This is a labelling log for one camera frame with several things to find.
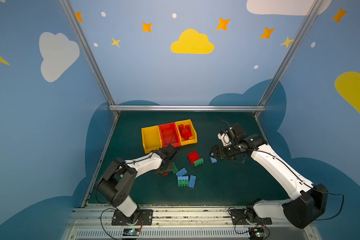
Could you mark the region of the red bin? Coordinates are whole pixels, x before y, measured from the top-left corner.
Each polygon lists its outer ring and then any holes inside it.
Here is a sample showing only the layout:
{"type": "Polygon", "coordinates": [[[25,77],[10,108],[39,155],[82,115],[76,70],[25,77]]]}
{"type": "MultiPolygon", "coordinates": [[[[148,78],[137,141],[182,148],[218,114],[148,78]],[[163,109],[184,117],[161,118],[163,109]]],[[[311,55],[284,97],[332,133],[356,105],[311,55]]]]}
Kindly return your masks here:
{"type": "Polygon", "coordinates": [[[175,123],[159,125],[159,130],[164,148],[168,145],[172,145],[176,148],[181,146],[179,133],[175,123]]]}

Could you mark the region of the yellow bin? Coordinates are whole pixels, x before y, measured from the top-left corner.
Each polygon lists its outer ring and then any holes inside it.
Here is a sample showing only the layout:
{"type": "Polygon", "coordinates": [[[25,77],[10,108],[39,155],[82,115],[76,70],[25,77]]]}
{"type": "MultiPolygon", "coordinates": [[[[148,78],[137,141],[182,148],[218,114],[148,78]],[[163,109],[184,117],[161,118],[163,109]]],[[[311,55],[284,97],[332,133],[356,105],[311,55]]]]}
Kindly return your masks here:
{"type": "Polygon", "coordinates": [[[142,128],[142,142],[146,154],[163,147],[159,126],[142,128]]]}
{"type": "Polygon", "coordinates": [[[180,135],[181,146],[196,144],[198,142],[196,130],[190,119],[177,121],[175,124],[180,135]]]}

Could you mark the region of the large red lego brick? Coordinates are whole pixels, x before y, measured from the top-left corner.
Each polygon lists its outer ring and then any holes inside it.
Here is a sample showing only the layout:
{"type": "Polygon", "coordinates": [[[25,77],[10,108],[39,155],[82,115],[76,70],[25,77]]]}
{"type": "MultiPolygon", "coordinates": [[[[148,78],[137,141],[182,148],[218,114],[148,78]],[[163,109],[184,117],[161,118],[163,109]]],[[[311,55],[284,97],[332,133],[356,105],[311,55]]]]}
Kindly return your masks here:
{"type": "Polygon", "coordinates": [[[187,157],[190,160],[191,164],[194,164],[194,162],[196,162],[200,159],[200,156],[197,153],[197,151],[193,151],[193,152],[187,154],[187,157]]]}

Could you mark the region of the red lego brick top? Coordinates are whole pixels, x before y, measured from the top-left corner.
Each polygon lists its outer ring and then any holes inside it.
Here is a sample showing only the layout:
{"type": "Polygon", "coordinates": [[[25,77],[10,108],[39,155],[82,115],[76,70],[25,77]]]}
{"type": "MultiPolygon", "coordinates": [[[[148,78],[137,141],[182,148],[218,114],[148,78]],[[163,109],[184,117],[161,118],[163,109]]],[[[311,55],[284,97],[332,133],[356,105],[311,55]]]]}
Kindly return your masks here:
{"type": "Polygon", "coordinates": [[[178,130],[179,130],[180,135],[182,135],[184,133],[184,129],[185,129],[184,125],[178,125],[178,130]]]}

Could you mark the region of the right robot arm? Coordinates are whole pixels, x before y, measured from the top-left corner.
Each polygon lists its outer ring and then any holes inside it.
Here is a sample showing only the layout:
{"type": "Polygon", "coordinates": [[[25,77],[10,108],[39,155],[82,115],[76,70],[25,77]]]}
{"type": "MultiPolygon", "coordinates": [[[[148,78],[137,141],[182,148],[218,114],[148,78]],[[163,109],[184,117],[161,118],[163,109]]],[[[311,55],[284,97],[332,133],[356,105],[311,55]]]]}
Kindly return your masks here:
{"type": "Polygon", "coordinates": [[[328,189],[299,174],[285,162],[261,136],[254,134],[219,133],[221,145],[213,146],[211,156],[215,159],[234,159],[245,154],[259,163],[285,190],[288,199],[280,201],[258,200],[249,204],[249,221],[271,218],[288,220],[303,229],[325,213],[328,189]]]}

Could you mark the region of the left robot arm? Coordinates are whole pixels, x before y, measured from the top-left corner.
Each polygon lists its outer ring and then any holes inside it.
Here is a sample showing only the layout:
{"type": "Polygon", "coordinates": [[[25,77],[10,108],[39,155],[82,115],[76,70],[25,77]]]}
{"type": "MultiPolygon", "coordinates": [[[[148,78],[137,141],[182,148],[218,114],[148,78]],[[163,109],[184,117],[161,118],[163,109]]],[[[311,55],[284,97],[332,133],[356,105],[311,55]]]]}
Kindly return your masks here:
{"type": "Polygon", "coordinates": [[[117,158],[99,179],[96,191],[128,221],[135,222],[139,207],[130,197],[130,192],[136,178],[150,171],[156,174],[170,173],[176,153],[177,149],[170,145],[133,160],[117,158]]]}

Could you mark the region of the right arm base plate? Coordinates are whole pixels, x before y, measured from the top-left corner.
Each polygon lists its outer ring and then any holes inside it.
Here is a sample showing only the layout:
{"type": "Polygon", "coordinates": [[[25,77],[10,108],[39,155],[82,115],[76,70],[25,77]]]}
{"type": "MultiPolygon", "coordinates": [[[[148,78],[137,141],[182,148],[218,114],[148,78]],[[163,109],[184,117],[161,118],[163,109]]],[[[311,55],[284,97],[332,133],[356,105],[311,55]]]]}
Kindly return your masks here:
{"type": "Polygon", "coordinates": [[[233,225],[271,225],[271,218],[260,218],[253,209],[229,208],[233,225]]]}

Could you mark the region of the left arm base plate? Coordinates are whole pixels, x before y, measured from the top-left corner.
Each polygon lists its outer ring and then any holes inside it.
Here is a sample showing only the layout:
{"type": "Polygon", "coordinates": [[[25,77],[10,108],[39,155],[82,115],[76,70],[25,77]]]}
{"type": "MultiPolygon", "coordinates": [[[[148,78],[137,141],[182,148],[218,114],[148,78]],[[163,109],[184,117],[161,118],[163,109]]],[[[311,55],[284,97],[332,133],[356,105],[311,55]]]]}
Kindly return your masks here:
{"type": "Polygon", "coordinates": [[[115,210],[112,226],[151,226],[153,220],[153,210],[137,209],[130,217],[125,216],[120,210],[115,210]]]}

